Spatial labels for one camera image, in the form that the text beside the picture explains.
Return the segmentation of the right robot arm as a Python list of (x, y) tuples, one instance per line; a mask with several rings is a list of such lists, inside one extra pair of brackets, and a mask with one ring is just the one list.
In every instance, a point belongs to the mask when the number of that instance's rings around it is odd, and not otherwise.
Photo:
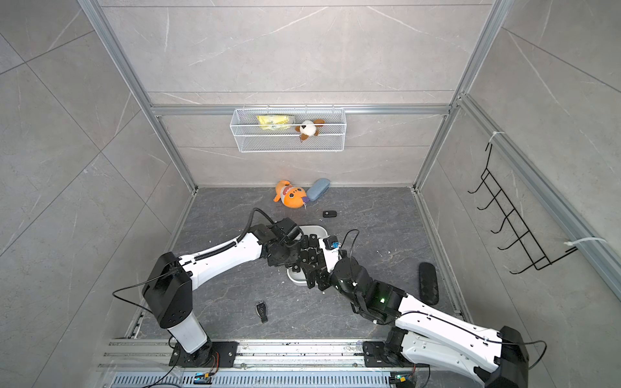
[(304, 226), (297, 266), (307, 286), (334, 289), (354, 314), (391, 331), (367, 343), (372, 365), (427, 365), (468, 377), (483, 387), (526, 387), (530, 357), (519, 331), (496, 331), (436, 310), (407, 292), (373, 279), (321, 226)]

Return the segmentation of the white storage box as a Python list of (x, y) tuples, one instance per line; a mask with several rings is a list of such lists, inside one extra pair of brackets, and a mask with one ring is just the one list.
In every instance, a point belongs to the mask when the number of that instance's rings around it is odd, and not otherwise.
[[(316, 234), (319, 239), (328, 237), (328, 231), (323, 226), (300, 226), (300, 228), (304, 234)], [(288, 268), (287, 276), (296, 286), (307, 286), (306, 275), (302, 270), (296, 272)]]

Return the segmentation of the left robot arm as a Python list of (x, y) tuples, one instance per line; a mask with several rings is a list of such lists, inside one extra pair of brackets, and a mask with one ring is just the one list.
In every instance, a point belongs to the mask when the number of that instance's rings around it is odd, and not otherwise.
[(172, 252), (156, 260), (150, 275), (137, 283), (144, 300), (142, 310), (175, 341), (170, 366), (217, 367), (219, 356), (194, 310), (195, 295), (239, 266), (264, 261), (270, 267), (300, 272), (308, 287), (324, 289), (338, 261), (338, 243), (316, 234), (289, 218), (256, 223), (264, 210), (253, 208), (239, 236), (200, 252), (177, 256)]

